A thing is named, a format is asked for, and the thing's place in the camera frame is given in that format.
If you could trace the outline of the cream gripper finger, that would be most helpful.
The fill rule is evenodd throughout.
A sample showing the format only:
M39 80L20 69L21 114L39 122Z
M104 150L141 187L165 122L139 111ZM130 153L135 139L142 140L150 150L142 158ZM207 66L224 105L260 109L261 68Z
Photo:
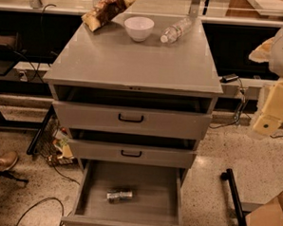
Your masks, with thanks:
M283 123L283 78L263 90L263 103L252 126L258 136L270 136Z
M249 54L249 59L257 63L268 63L274 38L271 37Z

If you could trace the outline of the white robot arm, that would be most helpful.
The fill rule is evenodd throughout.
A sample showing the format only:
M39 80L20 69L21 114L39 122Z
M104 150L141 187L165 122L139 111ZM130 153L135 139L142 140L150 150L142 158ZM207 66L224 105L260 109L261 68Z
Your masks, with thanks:
M275 83L261 88L257 111L250 124L251 135L263 139L272 135L283 123L283 27L253 50L249 59L268 63L270 71L278 76Z

